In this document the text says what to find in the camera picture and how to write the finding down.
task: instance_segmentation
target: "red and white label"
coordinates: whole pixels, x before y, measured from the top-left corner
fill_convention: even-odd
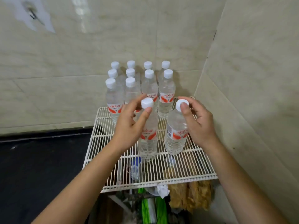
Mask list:
[[[156,129],[143,129],[140,138],[144,140],[153,140],[156,138],[157,130]]]
[[[179,140],[188,136],[188,129],[176,131],[169,124],[166,126],[166,131],[168,136],[170,136],[170,138],[173,140]]]
[[[173,101],[174,93],[159,93],[159,100],[162,103],[170,103]]]
[[[120,113],[123,104],[107,104],[109,112],[112,114]]]
[[[125,104],[128,104],[128,102],[125,102]],[[135,112],[140,112],[139,110],[135,110]]]
[[[157,93],[148,93],[147,97],[152,98],[152,100],[155,102],[158,99]]]

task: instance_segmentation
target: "white bottle cap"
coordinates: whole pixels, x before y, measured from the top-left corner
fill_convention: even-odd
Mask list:
[[[113,61],[111,63],[112,69],[118,70],[119,69],[119,63],[117,61]]]
[[[151,69],[148,69],[144,72],[144,75],[147,79],[152,79],[155,75],[154,71]]]
[[[168,69],[169,66],[170,66],[170,62],[169,61],[162,61],[162,68]]]
[[[126,79],[126,86],[127,87],[134,87],[136,86],[136,80],[135,78],[129,77]]]
[[[187,105],[189,105],[189,102],[185,99],[179,99],[177,102],[176,102],[176,109],[181,112],[181,103],[186,103]]]
[[[115,69],[110,69],[110,70],[108,71],[108,75],[109,75],[110,78],[112,78],[112,79],[116,79],[117,76],[118,76],[118,74],[117,74],[117,70],[115,70]]]
[[[135,69],[134,68],[128,68],[126,70],[126,74],[128,77],[135,77]]]
[[[116,85],[115,79],[107,79],[106,80],[106,86],[108,89],[113,89]]]
[[[146,97],[141,101],[141,107],[146,109],[147,107],[154,107],[154,101],[152,98]]]
[[[134,68],[135,67],[135,61],[128,61],[127,66],[128,66],[128,68]]]
[[[150,61],[145,61],[143,65],[144,65],[145,69],[151,69],[152,68],[152,62],[150,62]]]
[[[166,70],[164,71],[164,78],[166,78],[166,79],[171,79],[171,78],[172,78],[172,75],[173,75],[173,71],[172,71],[172,70],[170,70],[170,69],[166,69]]]

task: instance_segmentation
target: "white wire rack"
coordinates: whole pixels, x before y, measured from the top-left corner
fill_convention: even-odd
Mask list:
[[[174,99],[173,107],[175,107],[176,101],[177,98]],[[159,118],[156,158],[148,162],[144,160],[140,163],[141,157],[138,151],[138,143],[136,143],[115,164],[102,189],[102,193],[217,178],[209,158],[200,147],[193,143],[189,135],[181,153],[174,156],[168,154],[164,147],[165,129],[166,119]],[[114,125],[108,108],[99,108],[83,168],[108,144],[113,133]],[[139,171],[136,173],[133,165],[138,163],[140,163]]]

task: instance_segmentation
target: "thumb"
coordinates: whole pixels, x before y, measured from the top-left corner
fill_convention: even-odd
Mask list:
[[[142,131],[144,128],[144,125],[146,123],[146,121],[148,120],[150,114],[152,112],[152,108],[151,107],[147,107],[146,109],[144,109],[144,111],[142,112],[142,114],[140,115],[137,123],[135,124],[135,127]]]
[[[191,109],[189,108],[189,105],[187,105],[187,103],[185,102],[182,102],[181,111],[187,122],[188,127],[190,128],[192,125],[194,125],[194,123],[196,123],[196,120],[194,119],[194,116],[192,114]]]

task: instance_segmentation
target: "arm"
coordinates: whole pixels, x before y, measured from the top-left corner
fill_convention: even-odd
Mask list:
[[[181,98],[188,100],[192,107],[190,109],[186,103],[181,104],[189,134],[209,156],[238,222],[288,223],[220,142],[214,130],[213,115],[195,99]],[[198,116],[197,119],[194,119],[192,112]]]
[[[139,139],[152,109],[146,108],[137,123],[134,110],[146,94],[124,105],[112,140],[61,191],[32,224],[84,223],[120,156]]]

